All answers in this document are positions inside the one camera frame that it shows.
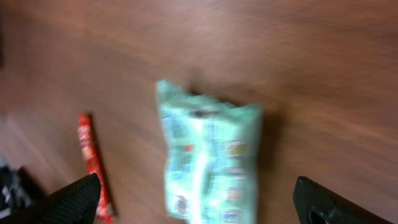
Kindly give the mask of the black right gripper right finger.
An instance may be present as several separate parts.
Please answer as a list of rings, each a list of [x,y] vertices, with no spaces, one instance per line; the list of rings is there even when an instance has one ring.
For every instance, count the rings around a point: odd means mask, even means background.
[[[297,178],[293,201],[301,224],[392,224],[305,176]]]

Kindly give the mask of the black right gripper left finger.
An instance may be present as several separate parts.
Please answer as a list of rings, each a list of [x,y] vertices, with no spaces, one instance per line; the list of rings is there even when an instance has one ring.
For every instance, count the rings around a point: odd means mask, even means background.
[[[101,196],[97,174],[89,174],[37,203],[1,219],[1,224],[92,224]]]

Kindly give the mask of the red snack wrapper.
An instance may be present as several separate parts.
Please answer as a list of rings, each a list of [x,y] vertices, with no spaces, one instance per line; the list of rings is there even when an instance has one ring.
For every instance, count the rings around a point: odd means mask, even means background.
[[[97,143],[92,115],[88,113],[79,115],[78,138],[88,172],[90,174],[97,174],[101,183],[101,194],[96,214],[105,223],[112,224],[114,223],[115,212],[107,176],[103,167],[100,148]]]

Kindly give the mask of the pale teal snack packet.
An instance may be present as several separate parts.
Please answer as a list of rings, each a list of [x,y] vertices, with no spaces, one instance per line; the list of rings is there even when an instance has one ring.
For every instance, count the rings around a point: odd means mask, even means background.
[[[167,145],[168,216],[187,223],[256,223],[262,110],[194,95],[168,80],[155,87]]]

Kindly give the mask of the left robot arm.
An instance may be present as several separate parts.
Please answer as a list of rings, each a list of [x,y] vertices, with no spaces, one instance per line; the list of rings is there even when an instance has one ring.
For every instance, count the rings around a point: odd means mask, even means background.
[[[1,219],[46,197],[24,167],[13,169],[1,161]]]

